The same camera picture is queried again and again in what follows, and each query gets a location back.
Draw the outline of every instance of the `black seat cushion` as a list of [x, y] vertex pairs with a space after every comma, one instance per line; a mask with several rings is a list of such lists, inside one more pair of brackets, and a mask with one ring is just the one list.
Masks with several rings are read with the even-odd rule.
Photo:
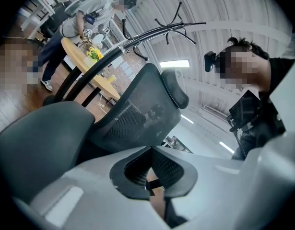
[[165, 87], [174, 103], [178, 106], [178, 108], [185, 109], [189, 104], [189, 97], [179, 86], [175, 69], [166, 69], [162, 72], [161, 76], [164, 80]]
[[0, 168], [12, 195], [29, 203], [73, 168], [95, 117], [76, 102], [42, 107], [0, 133]]

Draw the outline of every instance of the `white wall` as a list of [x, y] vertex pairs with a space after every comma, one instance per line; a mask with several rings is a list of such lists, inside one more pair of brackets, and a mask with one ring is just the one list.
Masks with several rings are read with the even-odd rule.
[[168, 136], [176, 136], [194, 154], [221, 159], [231, 158], [232, 154], [222, 147], [219, 141], [212, 140], [210, 137], [200, 133], [195, 124], [187, 124], [186, 122], [186, 120], [181, 119]]

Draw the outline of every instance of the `dark hair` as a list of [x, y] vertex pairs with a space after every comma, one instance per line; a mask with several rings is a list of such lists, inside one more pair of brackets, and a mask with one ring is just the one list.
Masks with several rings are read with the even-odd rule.
[[231, 42], [233, 44], [232, 46], [244, 47], [263, 59], [270, 59], [269, 54], [266, 51], [264, 51], [260, 46], [253, 43], [253, 41], [252, 42], [246, 41], [245, 38], [240, 38], [238, 41], [235, 37], [231, 37], [227, 40], [227, 42]]
[[253, 43], [253, 41], [246, 41], [245, 38], [240, 38], [238, 41], [238, 39], [235, 37], [231, 37], [227, 40], [227, 42], [231, 42], [233, 45], [223, 50], [219, 55], [217, 55], [215, 60], [215, 71], [220, 74], [221, 79], [226, 78], [226, 64], [230, 61], [230, 52], [232, 51], [251, 51], [263, 59], [270, 59], [269, 54], [265, 52], [260, 46]]
[[124, 5], [127, 5], [127, 9], [131, 9], [137, 5], [137, 0], [124, 0]]

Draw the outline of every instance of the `blue jeans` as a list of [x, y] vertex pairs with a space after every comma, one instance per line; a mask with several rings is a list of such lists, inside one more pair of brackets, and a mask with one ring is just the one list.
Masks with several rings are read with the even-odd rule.
[[60, 34], [58, 29], [50, 41], [43, 47], [41, 52], [39, 52], [37, 56], [37, 62], [33, 63], [33, 72], [38, 72], [38, 68], [43, 66], [48, 61], [48, 64], [43, 73], [43, 81], [51, 79], [57, 67], [66, 56], [66, 53], [61, 44], [62, 38], [63, 36]]

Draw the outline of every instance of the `sneaker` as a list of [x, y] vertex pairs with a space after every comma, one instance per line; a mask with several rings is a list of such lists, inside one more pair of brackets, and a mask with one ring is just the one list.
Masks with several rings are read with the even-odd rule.
[[47, 80], [47, 81], [41, 80], [41, 83], [45, 86], [46, 89], [48, 89], [49, 91], [52, 91], [51, 80]]

